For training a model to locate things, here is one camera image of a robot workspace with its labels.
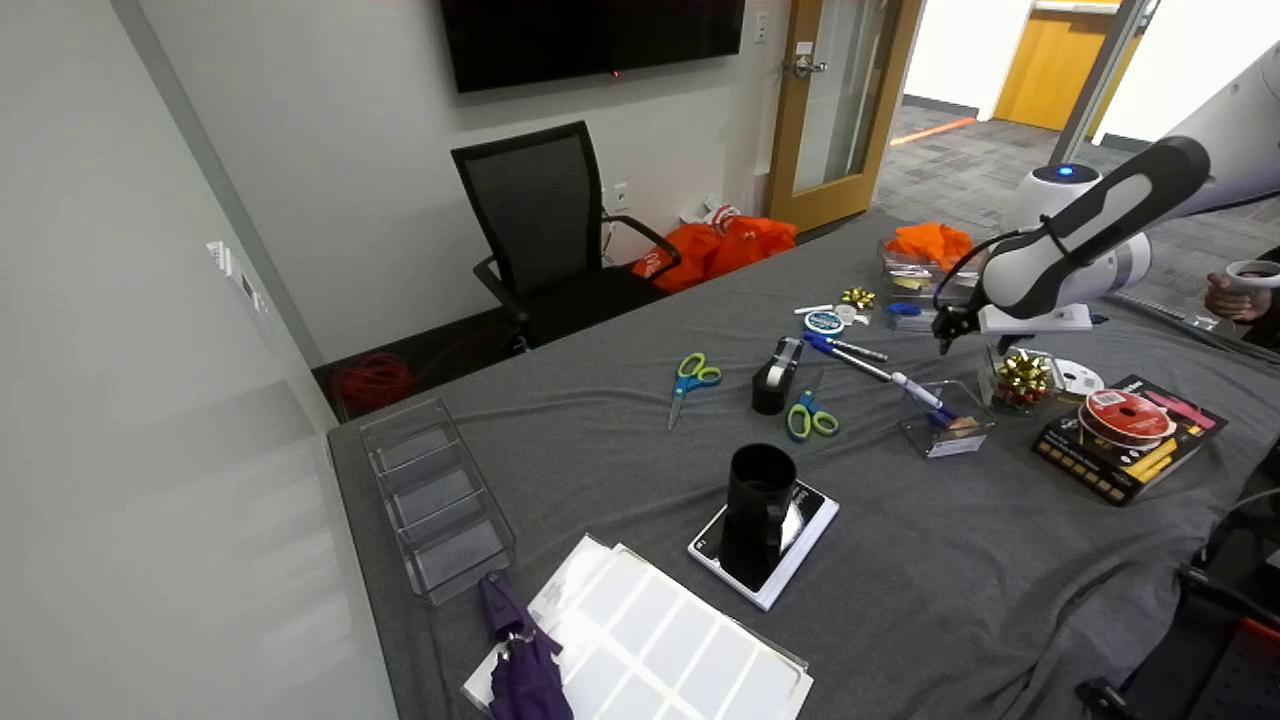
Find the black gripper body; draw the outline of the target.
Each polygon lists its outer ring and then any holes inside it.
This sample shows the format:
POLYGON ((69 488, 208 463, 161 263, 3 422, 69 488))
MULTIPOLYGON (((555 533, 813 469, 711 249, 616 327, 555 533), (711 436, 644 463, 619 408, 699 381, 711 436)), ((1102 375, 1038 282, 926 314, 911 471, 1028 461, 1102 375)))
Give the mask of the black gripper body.
POLYGON ((941 347, 951 347, 959 337, 980 327, 980 314, 989 307, 989 294, 976 271, 947 271, 932 294, 932 337, 941 347))

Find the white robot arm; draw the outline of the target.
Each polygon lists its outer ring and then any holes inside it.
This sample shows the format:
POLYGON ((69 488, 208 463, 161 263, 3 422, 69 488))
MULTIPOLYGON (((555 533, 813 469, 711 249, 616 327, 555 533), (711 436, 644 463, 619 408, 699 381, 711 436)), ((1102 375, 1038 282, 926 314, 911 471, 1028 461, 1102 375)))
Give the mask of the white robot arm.
POLYGON ((1014 322, 1045 318, 1069 300, 1065 285, 1090 260, 1142 231, 1208 182, 1208 147, 1193 137, 1163 137, 1100 175, 1082 196, 1030 228, 976 243, 980 271, 965 300, 947 282, 932 294, 932 337, 951 347, 980 327, 984 307, 1014 322))

